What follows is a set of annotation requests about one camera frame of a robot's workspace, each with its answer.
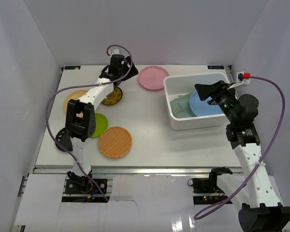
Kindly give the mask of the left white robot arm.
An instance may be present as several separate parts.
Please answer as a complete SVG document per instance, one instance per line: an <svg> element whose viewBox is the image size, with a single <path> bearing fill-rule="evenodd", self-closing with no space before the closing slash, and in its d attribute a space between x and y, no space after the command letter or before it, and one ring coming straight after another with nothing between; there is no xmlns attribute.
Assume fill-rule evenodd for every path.
<svg viewBox="0 0 290 232"><path fill-rule="evenodd" d="M85 141L96 130L95 110L97 106L112 93L122 82L138 74L131 56L111 55L110 64L102 70L97 82L83 96L69 100L67 104L65 129L72 143L73 168L69 176L80 176L76 187L82 193L92 189L92 180L87 178L91 173L89 156L83 152Z"/></svg>

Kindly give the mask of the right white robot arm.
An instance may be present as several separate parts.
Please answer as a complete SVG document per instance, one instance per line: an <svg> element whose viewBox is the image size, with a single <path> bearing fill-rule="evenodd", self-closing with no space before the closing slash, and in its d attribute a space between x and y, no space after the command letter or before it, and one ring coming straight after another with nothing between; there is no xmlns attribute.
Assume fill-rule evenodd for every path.
<svg viewBox="0 0 290 232"><path fill-rule="evenodd" d="M227 199L201 210L194 219L200 220L231 202L243 231L281 232L290 221L290 207L284 206L275 193L263 161L266 153L261 151L261 141L253 123L258 115L259 101L250 94L237 98L236 87L238 84L224 81L195 85L200 100L218 105L229 120L226 136L245 179L239 184L229 168L212 169L209 188L215 193L223 191Z"/></svg>

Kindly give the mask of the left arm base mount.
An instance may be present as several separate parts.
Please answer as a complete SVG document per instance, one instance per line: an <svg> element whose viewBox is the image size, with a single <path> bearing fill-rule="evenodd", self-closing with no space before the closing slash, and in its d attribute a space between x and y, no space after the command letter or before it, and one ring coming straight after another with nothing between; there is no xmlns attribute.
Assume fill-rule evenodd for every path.
<svg viewBox="0 0 290 232"><path fill-rule="evenodd" d="M108 180L107 179L94 179L101 191L97 186L85 176L77 176L75 173L67 172L67 179L62 196L64 203L107 203L107 200L101 195L106 195Z"/></svg>

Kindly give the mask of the yellow patterned dark plate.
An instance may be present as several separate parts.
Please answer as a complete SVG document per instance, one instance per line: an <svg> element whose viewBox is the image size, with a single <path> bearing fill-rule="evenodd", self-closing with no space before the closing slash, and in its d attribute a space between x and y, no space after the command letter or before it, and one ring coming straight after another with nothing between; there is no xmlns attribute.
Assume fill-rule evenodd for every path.
<svg viewBox="0 0 290 232"><path fill-rule="evenodd" d="M121 101L123 97L123 91L121 88L116 87L116 89L108 94L106 98L102 101L104 105L115 105Z"/></svg>

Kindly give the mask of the woven bamboo round plate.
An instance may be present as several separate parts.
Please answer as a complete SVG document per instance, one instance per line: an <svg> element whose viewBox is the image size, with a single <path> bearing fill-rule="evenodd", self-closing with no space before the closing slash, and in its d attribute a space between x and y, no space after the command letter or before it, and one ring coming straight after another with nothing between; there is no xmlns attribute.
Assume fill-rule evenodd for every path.
<svg viewBox="0 0 290 232"><path fill-rule="evenodd" d="M98 141L101 153L111 159L125 156L132 148L132 135L123 127L110 127L105 130Z"/></svg>

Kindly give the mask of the green rectangular divided plate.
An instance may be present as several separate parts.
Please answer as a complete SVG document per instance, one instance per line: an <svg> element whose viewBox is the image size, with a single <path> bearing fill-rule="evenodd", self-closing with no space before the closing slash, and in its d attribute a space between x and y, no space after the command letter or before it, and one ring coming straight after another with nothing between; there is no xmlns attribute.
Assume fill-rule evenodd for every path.
<svg viewBox="0 0 290 232"><path fill-rule="evenodd" d="M189 100L192 93L181 95L170 101L170 106L173 115L176 118L195 117L196 115L191 110Z"/></svg>

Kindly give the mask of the black glossy round plate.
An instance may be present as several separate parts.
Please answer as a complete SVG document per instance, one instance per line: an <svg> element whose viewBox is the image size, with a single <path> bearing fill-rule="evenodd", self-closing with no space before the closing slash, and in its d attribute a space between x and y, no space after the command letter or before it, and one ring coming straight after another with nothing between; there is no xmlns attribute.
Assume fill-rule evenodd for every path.
<svg viewBox="0 0 290 232"><path fill-rule="evenodd" d="M68 151L73 151L73 145L69 136L69 132L65 128L62 128L58 131L55 136L55 140Z"/></svg>

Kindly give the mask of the pink round plate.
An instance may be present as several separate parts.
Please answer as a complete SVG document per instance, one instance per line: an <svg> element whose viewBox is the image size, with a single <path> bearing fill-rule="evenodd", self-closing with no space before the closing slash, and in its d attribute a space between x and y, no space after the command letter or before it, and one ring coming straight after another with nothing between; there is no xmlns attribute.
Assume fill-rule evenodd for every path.
<svg viewBox="0 0 290 232"><path fill-rule="evenodd" d="M148 66L138 74L139 84L147 90L161 90L164 88L164 79L169 73L160 66Z"/></svg>

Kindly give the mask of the blue round plate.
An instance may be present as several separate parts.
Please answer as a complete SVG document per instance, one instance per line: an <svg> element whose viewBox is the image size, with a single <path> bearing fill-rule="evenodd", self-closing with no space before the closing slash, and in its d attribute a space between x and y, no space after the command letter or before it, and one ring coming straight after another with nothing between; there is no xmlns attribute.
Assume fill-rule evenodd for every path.
<svg viewBox="0 0 290 232"><path fill-rule="evenodd" d="M196 116L212 116L223 114L217 105L209 105L206 101L201 101L197 92L194 92L189 100L191 110Z"/></svg>

